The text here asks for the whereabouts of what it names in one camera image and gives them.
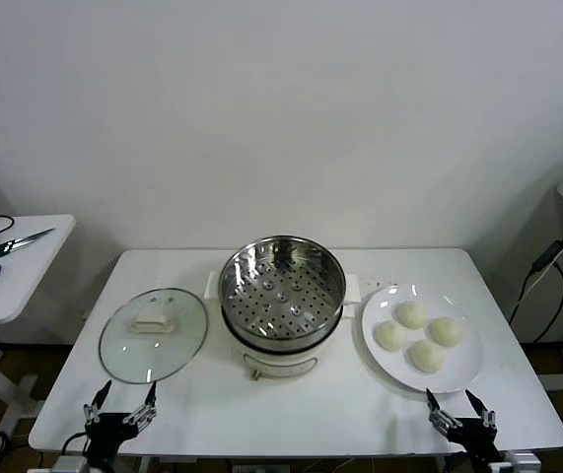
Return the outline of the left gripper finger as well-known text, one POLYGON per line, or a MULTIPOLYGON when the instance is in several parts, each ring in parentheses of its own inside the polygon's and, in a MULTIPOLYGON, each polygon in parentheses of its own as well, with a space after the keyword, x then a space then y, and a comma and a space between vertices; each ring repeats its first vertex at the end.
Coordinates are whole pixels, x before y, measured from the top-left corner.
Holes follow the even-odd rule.
POLYGON ((101 408, 103 407, 109 390, 111 388, 111 380, 109 380, 94 396, 91 403, 83 406, 85 423, 94 424, 100 420, 101 408))
POLYGON ((132 426, 148 426, 157 415, 156 408, 157 382, 154 381, 147 393, 144 403, 123 418, 123 423, 132 426))

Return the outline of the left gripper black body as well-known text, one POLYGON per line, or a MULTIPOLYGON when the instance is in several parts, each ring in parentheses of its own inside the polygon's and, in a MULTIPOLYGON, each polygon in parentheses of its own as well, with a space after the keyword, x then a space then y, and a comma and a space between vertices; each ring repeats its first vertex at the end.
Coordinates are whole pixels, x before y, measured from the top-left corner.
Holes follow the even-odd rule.
POLYGON ((125 413, 104 413, 98 422, 86 426, 89 444, 84 456, 91 468, 113 472, 113 462, 121 445, 138 436, 138 427, 124 422, 125 417, 125 413))

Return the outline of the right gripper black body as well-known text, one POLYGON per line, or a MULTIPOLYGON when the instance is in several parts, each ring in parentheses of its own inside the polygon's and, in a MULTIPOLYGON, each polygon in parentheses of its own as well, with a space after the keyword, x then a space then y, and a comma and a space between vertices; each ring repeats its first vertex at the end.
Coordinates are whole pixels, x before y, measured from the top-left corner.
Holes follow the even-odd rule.
POLYGON ((496 434, 479 418, 457 418, 457 425, 450 428, 450 442, 464 448, 474 472, 490 472, 490 464, 503 459, 494 443, 496 434))

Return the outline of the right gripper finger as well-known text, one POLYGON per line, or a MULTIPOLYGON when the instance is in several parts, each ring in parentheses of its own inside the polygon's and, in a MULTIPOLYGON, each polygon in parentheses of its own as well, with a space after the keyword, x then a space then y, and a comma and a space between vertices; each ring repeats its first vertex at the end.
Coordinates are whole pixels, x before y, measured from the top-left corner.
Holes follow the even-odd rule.
POLYGON ((478 435, 495 435, 497 433, 495 412, 489 410, 483 401, 470 390, 467 389, 465 395, 476 413, 476 417, 466 418, 464 425, 478 435))
POLYGON ((452 430, 459 427, 459 421, 451 414, 444 411, 435 395, 426 389, 427 406, 429 409, 429 422, 441 434, 448 435, 452 430))

